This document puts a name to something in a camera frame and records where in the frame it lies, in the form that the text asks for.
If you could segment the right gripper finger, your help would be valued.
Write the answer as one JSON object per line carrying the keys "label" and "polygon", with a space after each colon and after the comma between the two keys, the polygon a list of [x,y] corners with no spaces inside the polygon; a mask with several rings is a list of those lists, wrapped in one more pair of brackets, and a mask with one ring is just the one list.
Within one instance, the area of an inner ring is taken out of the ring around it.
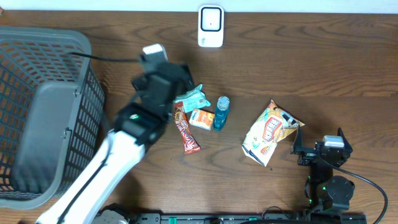
{"label": "right gripper finger", "polygon": [[341,128],[338,128],[337,130],[337,136],[341,137],[344,143],[344,149],[347,152],[352,152],[353,148],[351,147],[351,145],[349,144],[348,140],[345,138],[345,135],[343,133],[343,130]]}
{"label": "right gripper finger", "polygon": [[297,133],[296,133],[295,141],[293,143],[293,148],[294,149],[302,149],[303,148],[301,126],[298,126],[298,128],[297,128]]}

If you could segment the yellow snack package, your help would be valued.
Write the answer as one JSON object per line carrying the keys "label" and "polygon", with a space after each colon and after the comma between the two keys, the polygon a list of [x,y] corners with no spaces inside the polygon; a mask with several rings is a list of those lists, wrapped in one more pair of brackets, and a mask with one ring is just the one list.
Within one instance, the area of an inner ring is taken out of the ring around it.
{"label": "yellow snack package", "polygon": [[251,126],[242,143],[246,156],[266,167],[279,141],[305,124],[280,108],[274,100]]}

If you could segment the teal wet wipes pack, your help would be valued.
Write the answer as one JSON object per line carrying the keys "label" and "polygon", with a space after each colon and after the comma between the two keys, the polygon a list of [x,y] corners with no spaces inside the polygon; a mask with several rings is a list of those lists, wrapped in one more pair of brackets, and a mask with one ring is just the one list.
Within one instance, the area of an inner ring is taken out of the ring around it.
{"label": "teal wet wipes pack", "polygon": [[203,85],[199,84],[194,89],[186,92],[186,94],[177,96],[174,103],[182,103],[185,113],[192,112],[194,109],[211,106],[211,103],[206,99],[206,95],[202,92],[202,88]]}

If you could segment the orange tissue pack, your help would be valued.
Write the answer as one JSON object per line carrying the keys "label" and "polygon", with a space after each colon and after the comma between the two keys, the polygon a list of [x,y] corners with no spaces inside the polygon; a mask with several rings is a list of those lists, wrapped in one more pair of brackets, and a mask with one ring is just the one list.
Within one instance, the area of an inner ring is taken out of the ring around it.
{"label": "orange tissue pack", "polygon": [[191,113],[189,123],[192,126],[202,128],[202,129],[209,131],[213,125],[214,117],[215,117],[214,113],[210,113],[210,112],[195,108]]}

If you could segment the blue liquid bottle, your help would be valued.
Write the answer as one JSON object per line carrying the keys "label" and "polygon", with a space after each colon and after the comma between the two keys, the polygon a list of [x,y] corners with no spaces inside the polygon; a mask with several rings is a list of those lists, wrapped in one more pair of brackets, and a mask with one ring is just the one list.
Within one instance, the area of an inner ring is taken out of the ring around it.
{"label": "blue liquid bottle", "polygon": [[219,97],[215,108],[214,130],[221,131],[223,129],[229,114],[229,108],[229,98],[227,96]]}

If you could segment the red chocolate bar wrapper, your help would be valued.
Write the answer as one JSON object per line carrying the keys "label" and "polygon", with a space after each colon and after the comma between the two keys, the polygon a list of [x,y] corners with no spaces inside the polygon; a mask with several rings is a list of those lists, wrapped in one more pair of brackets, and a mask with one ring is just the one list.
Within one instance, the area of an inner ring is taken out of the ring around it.
{"label": "red chocolate bar wrapper", "polygon": [[183,109],[183,103],[175,103],[174,107],[174,121],[182,137],[184,153],[191,154],[201,151],[200,145],[197,143],[189,129],[188,119]]}

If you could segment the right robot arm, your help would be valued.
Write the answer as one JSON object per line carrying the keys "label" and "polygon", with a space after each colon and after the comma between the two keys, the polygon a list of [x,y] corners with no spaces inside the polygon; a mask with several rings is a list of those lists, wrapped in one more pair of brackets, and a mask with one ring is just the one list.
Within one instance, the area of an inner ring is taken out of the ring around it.
{"label": "right robot arm", "polygon": [[310,201],[307,216],[312,213],[339,215],[349,209],[354,183],[345,177],[334,175],[333,169],[343,165],[352,151],[353,148],[342,129],[338,129],[336,136],[324,136],[313,148],[303,145],[302,130],[297,129],[290,153],[298,156],[298,165],[309,167],[305,184],[305,195]]}

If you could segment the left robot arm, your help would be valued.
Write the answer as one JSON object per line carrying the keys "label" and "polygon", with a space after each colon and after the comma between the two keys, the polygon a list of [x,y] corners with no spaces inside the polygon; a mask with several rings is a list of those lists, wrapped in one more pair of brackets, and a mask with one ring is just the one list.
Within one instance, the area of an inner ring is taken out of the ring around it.
{"label": "left robot arm", "polygon": [[121,179],[164,134],[174,99],[192,90],[186,64],[162,62],[133,81],[140,103],[121,109],[94,158],[37,223],[91,223]]}

